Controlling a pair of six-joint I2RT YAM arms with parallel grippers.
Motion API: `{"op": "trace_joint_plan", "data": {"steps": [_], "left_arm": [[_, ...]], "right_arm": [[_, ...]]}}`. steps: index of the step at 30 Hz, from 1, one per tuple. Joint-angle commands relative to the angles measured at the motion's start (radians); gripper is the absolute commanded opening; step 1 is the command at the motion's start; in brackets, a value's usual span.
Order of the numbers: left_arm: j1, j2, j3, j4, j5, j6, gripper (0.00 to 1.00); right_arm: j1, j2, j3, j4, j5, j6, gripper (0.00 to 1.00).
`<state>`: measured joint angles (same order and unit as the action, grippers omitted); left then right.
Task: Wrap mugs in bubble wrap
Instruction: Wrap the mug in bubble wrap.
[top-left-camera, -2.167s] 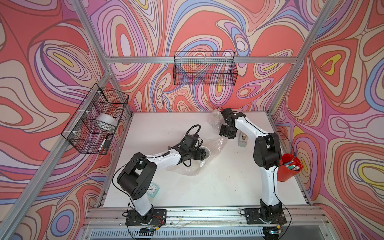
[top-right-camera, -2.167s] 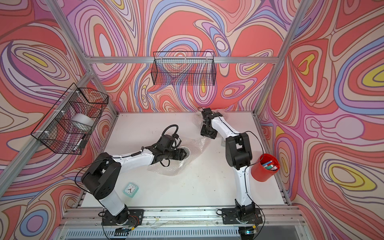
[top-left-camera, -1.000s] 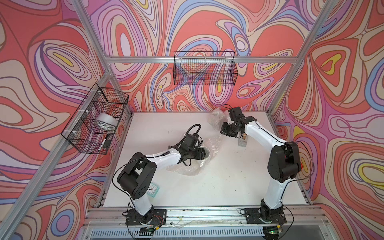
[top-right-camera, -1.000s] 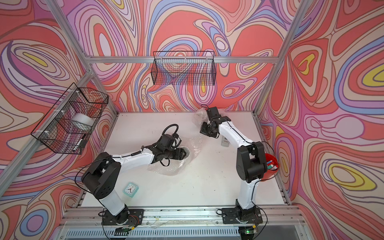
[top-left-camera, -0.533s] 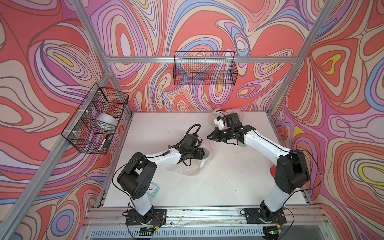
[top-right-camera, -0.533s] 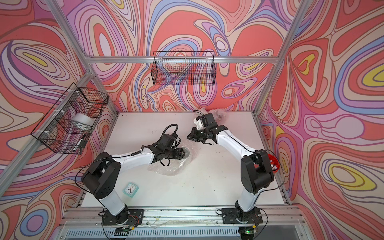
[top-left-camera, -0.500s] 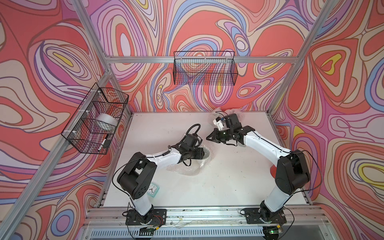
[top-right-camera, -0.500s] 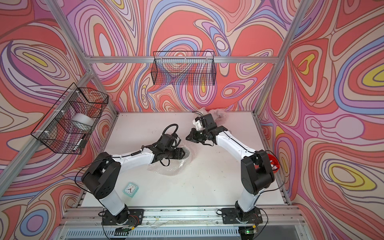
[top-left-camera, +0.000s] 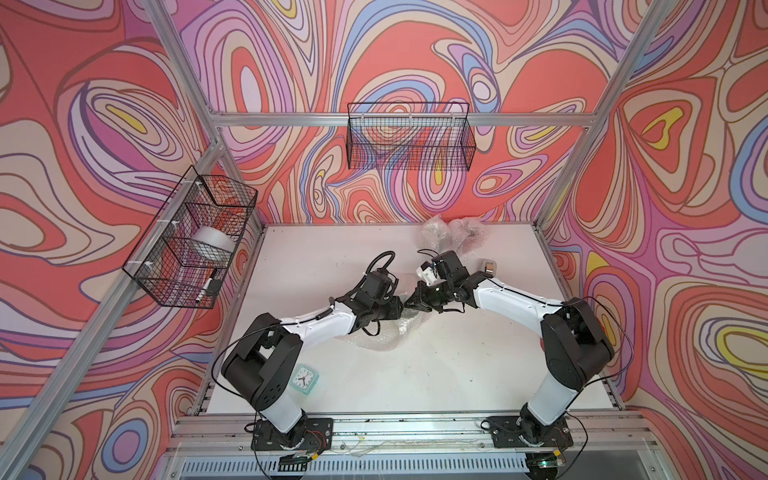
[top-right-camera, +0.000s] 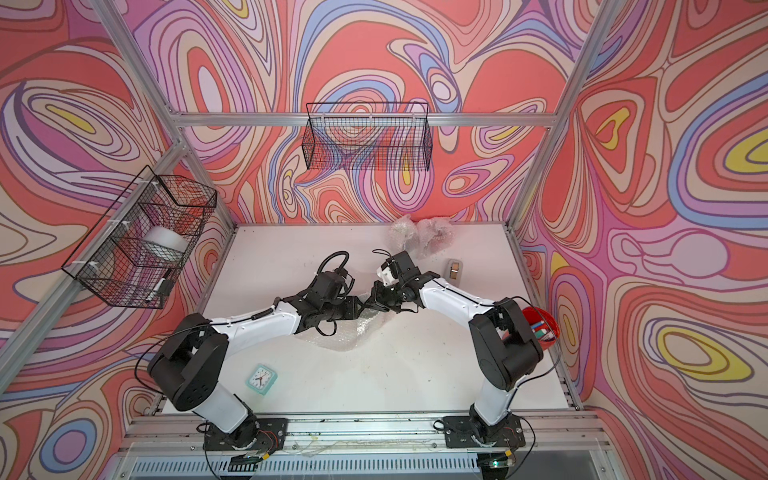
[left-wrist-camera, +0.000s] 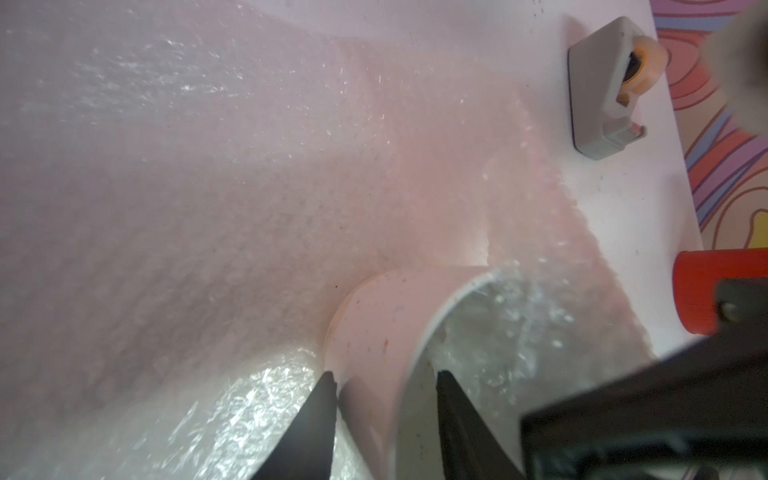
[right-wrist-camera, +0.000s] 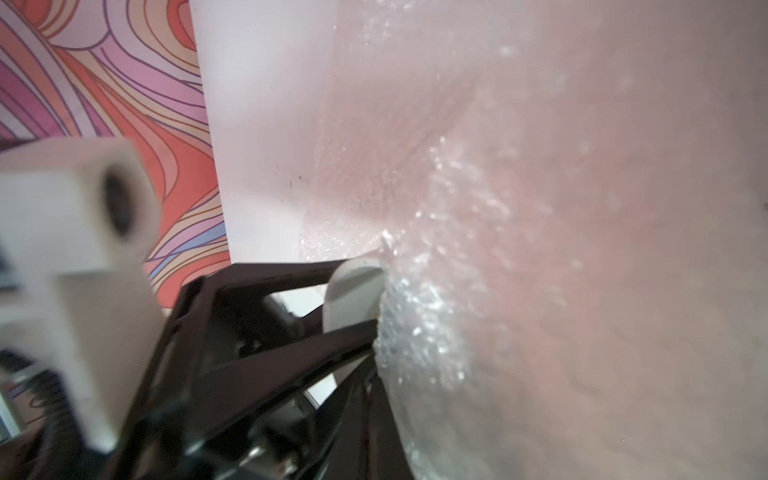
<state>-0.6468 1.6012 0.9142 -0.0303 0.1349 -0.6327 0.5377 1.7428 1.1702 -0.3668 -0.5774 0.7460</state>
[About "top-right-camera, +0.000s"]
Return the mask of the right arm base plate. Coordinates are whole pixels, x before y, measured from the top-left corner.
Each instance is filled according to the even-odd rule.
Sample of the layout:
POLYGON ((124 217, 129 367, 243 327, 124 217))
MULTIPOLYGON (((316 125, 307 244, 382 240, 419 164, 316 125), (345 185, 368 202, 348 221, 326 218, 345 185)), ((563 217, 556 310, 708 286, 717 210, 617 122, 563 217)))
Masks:
POLYGON ((505 448, 511 451, 524 447, 526 439, 521 418, 507 414, 498 423, 487 425, 480 417, 446 416, 437 421, 448 448, 505 448))

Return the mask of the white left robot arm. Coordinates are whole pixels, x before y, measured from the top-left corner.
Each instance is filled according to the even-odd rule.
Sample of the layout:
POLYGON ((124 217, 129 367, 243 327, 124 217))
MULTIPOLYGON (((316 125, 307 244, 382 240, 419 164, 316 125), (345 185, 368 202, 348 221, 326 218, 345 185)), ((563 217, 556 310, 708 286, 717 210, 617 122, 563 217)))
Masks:
POLYGON ((220 381, 225 361, 267 340, 315 329, 323 322, 355 320, 362 302, 355 280, 338 267, 315 275, 299 293, 278 297, 263 310, 229 318, 185 317, 147 366, 161 393, 180 412, 191 411, 237 449, 256 438, 256 415, 220 381))

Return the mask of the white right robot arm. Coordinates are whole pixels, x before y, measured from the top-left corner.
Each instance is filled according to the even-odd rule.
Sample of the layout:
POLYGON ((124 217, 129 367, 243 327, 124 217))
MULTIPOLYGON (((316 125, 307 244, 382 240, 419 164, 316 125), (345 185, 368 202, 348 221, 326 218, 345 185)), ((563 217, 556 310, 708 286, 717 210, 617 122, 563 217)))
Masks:
POLYGON ((516 299, 492 301, 467 293, 434 272, 421 271, 405 251, 388 257, 376 275, 370 307, 399 313, 413 303, 468 328, 484 376, 470 416, 485 427, 506 420, 514 394, 544 358, 516 299))

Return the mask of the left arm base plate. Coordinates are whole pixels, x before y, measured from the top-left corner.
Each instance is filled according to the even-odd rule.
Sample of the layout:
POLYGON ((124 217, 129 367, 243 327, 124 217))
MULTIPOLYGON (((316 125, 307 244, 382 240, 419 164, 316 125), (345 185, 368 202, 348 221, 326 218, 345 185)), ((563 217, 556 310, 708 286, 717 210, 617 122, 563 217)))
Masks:
POLYGON ((282 450, 289 420, 287 418, 247 419, 232 433, 224 433, 212 423, 205 422, 197 427, 203 435, 206 451, 255 451, 272 454, 282 450))

